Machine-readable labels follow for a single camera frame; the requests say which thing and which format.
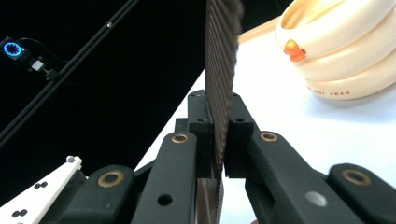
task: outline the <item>cream inflatable ring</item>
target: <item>cream inflatable ring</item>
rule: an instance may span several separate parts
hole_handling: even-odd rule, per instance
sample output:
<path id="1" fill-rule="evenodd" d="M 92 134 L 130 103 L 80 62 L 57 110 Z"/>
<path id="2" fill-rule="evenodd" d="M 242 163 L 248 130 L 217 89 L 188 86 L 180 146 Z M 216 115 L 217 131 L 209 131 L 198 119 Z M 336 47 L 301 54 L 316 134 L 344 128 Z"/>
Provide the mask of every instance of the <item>cream inflatable ring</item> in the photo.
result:
<path id="1" fill-rule="evenodd" d="M 310 80 L 335 80 L 359 73 L 396 49 L 396 7 L 369 34 L 346 48 L 294 66 Z"/>
<path id="2" fill-rule="evenodd" d="M 396 82 L 396 50 L 372 67 L 333 81 L 306 80 L 314 94 L 333 100 L 351 100 L 381 91 Z"/>
<path id="3" fill-rule="evenodd" d="M 369 33 L 395 3 L 396 0 L 295 0 L 279 19 L 276 43 L 293 62 L 324 56 Z"/>

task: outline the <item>blue ring light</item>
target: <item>blue ring light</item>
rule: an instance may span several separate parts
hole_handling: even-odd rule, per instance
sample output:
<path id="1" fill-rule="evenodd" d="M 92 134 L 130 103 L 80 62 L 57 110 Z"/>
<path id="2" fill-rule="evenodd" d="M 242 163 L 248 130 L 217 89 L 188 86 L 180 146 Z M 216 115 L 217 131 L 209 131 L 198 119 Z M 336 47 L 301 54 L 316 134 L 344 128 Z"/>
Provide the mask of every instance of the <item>blue ring light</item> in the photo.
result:
<path id="1" fill-rule="evenodd" d="M 19 44 L 14 43 L 14 42 L 8 42 L 3 46 L 4 52 L 11 56 L 11 57 L 17 57 L 21 55 L 22 53 L 22 48 Z"/>

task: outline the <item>orange beak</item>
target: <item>orange beak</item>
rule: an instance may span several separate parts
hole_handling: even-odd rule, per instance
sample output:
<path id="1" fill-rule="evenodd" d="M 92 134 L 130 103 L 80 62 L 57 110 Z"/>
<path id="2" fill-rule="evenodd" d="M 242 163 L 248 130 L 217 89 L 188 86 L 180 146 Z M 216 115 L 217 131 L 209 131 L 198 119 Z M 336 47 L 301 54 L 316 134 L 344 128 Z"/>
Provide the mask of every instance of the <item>orange beak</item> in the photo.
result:
<path id="1" fill-rule="evenodd" d="M 290 56 L 290 60 L 294 63 L 305 58 L 305 50 L 300 49 L 294 40 L 289 40 L 285 46 L 285 53 Z"/>

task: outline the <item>black background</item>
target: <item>black background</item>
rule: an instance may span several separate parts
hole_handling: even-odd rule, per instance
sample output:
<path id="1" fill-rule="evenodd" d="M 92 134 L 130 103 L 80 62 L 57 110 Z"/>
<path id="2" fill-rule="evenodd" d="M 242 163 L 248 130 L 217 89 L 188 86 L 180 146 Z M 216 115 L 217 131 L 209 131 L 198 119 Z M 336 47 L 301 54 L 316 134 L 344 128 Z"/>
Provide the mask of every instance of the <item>black background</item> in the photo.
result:
<path id="1" fill-rule="evenodd" d="M 63 59 L 74 55 L 125 0 L 4 0 L 0 39 L 30 37 Z M 245 0 L 243 31 L 289 1 Z M 64 163 L 89 175 L 109 164 L 135 168 L 205 68 L 205 1 L 140 0 L 67 81 L 0 148 L 0 204 Z M 58 71 L 35 43 L 23 45 Z M 47 85 L 0 55 L 0 130 Z"/>

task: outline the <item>white tabletop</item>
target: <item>white tabletop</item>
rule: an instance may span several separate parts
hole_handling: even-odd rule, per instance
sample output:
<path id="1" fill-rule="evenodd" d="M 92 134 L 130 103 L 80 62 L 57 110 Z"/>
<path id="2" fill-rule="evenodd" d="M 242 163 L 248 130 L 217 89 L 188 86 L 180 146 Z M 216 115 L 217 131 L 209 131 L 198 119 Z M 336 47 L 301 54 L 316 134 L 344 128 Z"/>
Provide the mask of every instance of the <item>white tabletop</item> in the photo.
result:
<path id="1" fill-rule="evenodd" d="M 205 86 L 205 71 L 191 91 Z M 261 130 L 283 135 L 316 170 L 350 162 L 363 166 L 396 188 L 396 86 L 353 101 L 319 98 L 304 84 L 274 33 L 241 44 L 233 91 L 240 94 Z M 175 119 L 187 117 L 186 98 L 136 169 L 155 159 Z M 243 180 L 224 178 L 221 223 L 255 219 Z"/>

